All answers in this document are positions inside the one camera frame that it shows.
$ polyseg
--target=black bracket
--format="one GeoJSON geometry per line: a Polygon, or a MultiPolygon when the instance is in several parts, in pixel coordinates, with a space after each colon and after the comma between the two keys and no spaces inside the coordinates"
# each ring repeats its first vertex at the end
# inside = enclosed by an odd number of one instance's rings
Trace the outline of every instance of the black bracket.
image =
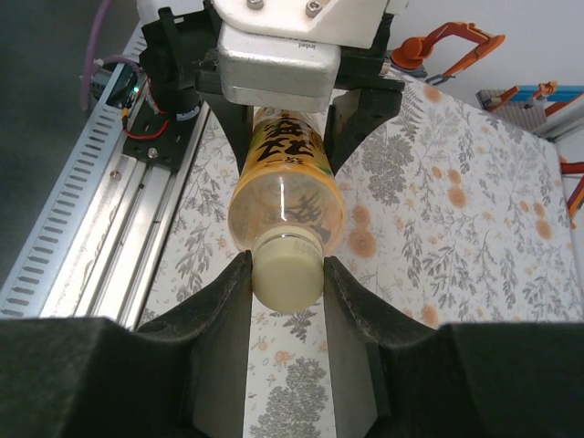
{"type": "MultiPolygon", "coordinates": [[[[175,172],[183,164],[184,154],[193,136],[198,117],[197,115],[185,121],[170,119],[161,136],[154,140],[134,140],[129,137],[124,142],[123,153],[142,162],[155,164],[175,172]]],[[[130,131],[139,136],[152,135],[162,129],[166,120],[144,101],[130,131]]]]}
{"type": "Polygon", "coordinates": [[[584,324],[433,330],[325,260],[338,438],[584,436],[584,324]]]}
{"type": "Polygon", "coordinates": [[[328,108],[325,150],[334,174],[370,134],[400,112],[403,82],[376,78],[366,83],[352,84],[356,88],[328,108]]]}
{"type": "Polygon", "coordinates": [[[0,321],[0,436],[240,438],[249,253],[135,333],[105,318],[0,321]]]}

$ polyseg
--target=table surface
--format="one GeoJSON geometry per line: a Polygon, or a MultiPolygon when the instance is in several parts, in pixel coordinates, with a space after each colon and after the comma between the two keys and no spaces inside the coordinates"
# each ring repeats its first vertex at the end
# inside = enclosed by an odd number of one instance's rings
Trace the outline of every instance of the table surface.
{"type": "MultiPolygon", "coordinates": [[[[361,284],[433,328],[581,320],[555,146],[403,80],[399,117],[337,175],[349,212],[339,259],[361,284]]],[[[211,117],[143,321],[196,293],[235,256],[225,219],[237,179],[211,117]]],[[[255,300],[252,320],[245,436],[335,436],[322,301],[281,315],[255,300]]]]}

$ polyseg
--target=yellow bottle label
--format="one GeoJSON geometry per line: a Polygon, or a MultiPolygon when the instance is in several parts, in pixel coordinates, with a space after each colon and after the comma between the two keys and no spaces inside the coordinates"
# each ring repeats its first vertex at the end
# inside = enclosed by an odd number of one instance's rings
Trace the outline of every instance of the yellow bottle label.
{"type": "MultiPolygon", "coordinates": [[[[235,187],[234,199],[251,181],[272,172],[303,173],[322,185],[288,186],[285,210],[280,210],[279,206],[274,208],[279,205],[279,195],[283,193],[280,186],[275,187],[275,193],[263,188],[265,194],[257,193],[255,202],[268,213],[260,221],[237,225],[242,233],[245,229],[248,234],[256,235],[266,225],[284,220],[311,228],[324,245],[336,247],[339,244],[345,215],[330,211],[334,207],[329,204],[330,201],[323,199],[322,186],[327,188],[327,193],[333,194],[336,199],[334,205],[339,206],[342,212],[344,203],[330,169],[324,143],[315,126],[316,123],[302,113],[279,109],[261,109],[257,112],[254,135],[241,178],[235,187]]],[[[253,213],[241,212],[242,221],[245,220],[243,217],[251,217],[253,213]]]]}
{"type": "Polygon", "coordinates": [[[276,167],[308,173],[322,182],[332,180],[322,138],[307,118],[291,111],[277,111],[270,117],[270,110],[261,109],[256,115],[257,120],[264,119],[255,126],[239,186],[276,167]]]}

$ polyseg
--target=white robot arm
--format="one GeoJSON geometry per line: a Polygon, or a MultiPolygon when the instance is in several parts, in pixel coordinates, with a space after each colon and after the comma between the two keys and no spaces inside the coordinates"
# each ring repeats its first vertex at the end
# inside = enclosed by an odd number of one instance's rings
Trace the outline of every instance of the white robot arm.
{"type": "MultiPolygon", "coordinates": [[[[213,0],[221,85],[236,104],[318,112],[329,104],[341,48],[369,49],[383,18],[407,0],[213,0]]],[[[138,0],[144,25],[166,9],[181,17],[203,0],[138,0]]]]}

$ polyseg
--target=bottle cap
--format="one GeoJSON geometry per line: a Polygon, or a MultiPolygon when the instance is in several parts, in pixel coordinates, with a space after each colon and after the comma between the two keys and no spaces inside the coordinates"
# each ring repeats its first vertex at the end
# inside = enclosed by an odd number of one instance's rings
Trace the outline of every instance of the bottle cap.
{"type": "Polygon", "coordinates": [[[252,255],[252,288],[264,306],[294,313],[312,306],[322,294],[322,245],[308,230],[272,228],[257,238],[252,255]]]}

